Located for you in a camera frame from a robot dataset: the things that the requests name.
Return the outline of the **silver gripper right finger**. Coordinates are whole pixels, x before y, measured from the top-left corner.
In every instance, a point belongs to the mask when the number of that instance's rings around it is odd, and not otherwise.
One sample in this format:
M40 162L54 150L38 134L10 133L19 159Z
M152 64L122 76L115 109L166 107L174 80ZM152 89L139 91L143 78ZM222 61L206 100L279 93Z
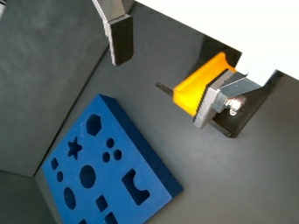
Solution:
M226 69L206 87L196 115L192 118L194 125L202 129L224 109L228 109L228 114L235 116L247 101L244 94L259 88L262 86L243 73Z

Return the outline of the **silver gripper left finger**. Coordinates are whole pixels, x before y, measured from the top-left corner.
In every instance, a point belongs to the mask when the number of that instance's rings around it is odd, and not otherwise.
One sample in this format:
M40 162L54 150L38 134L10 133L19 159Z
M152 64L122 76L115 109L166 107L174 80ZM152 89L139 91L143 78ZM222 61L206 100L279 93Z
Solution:
M92 0L92 3L103 20L112 64L120 66L134 56L134 18L122 0Z

